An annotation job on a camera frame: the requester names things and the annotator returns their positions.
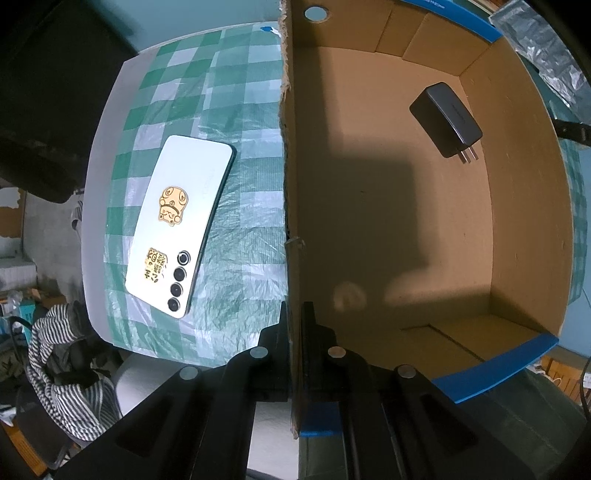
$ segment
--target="gold sticker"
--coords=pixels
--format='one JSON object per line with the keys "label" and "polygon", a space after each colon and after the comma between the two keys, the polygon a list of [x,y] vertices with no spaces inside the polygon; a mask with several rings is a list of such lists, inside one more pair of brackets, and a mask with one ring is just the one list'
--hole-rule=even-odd
{"label": "gold sticker", "polygon": [[168,187],[160,197],[158,220],[168,222],[170,226],[183,221],[183,210],[187,206],[187,193],[178,187]]}
{"label": "gold sticker", "polygon": [[146,259],[144,260],[146,266],[144,277],[147,280],[156,283],[158,279],[163,276],[163,270],[166,268],[166,263],[168,263],[168,257],[165,254],[159,252],[155,248],[150,248],[150,250],[148,250],[148,255],[146,255]]}

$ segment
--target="silver screw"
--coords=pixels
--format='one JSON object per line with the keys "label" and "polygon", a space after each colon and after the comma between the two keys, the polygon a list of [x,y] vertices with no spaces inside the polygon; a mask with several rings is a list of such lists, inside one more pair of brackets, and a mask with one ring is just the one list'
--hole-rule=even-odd
{"label": "silver screw", "polygon": [[192,380],[199,374],[199,370],[188,365],[187,367],[183,367],[178,374],[183,380]]}
{"label": "silver screw", "polygon": [[341,346],[332,346],[329,348],[329,356],[332,358],[343,358],[346,354],[347,350]]}
{"label": "silver screw", "polygon": [[400,365],[398,367],[398,375],[403,378],[412,378],[417,374],[417,371],[411,365]]}
{"label": "silver screw", "polygon": [[265,358],[268,353],[269,350],[267,350],[263,346],[256,346],[254,348],[251,348],[251,357],[253,358]]}

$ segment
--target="blue strip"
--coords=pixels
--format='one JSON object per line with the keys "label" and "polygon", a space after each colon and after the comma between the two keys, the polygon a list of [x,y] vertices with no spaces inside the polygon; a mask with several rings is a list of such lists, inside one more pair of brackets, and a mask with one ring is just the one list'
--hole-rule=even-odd
{"label": "blue strip", "polygon": [[550,333],[541,333],[519,347],[491,358],[483,364],[457,374],[436,378],[433,384],[455,403],[460,403],[520,372],[557,344],[557,337]]}
{"label": "blue strip", "polygon": [[408,4],[429,10],[440,17],[447,18],[449,21],[457,23],[470,30],[476,35],[493,43],[498,40],[502,34],[486,20],[469,12],[460,5],[456,5],[450,0],[402,0]]}

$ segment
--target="gray floor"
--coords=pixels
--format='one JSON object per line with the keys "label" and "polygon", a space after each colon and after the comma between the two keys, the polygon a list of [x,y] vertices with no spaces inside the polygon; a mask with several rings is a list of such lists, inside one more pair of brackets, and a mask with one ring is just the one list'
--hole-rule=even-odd
{"label": "gray floor", "polygon": [[27,194],[23,227],[23,250],[37,265],[38,285],[43,290],[84,301],[80,240],[72,229],[70,215],[83,195],[73,195],[58,204]]}

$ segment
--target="black cable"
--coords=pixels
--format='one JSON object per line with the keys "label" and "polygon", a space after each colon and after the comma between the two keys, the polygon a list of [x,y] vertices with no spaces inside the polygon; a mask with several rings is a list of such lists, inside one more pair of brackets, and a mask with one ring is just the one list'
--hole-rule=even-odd
{"label": "black cable", "polygon": [[587,373],[587,369],[589,367],[589,363],[591,362],[591,356],[587,359],[587,363],[583,367],[583,371],[581,372],[581,378],[579,379],[579,395],[581,397],[581,406],[583,407],[583,413],[585,413],[585,418],[587,421],[591,419],[591,413],[589,413],[589,405],[587,405],[587,399],[585,398],[585,392],[583,389],[583,380],[585,378],[585,373]]}

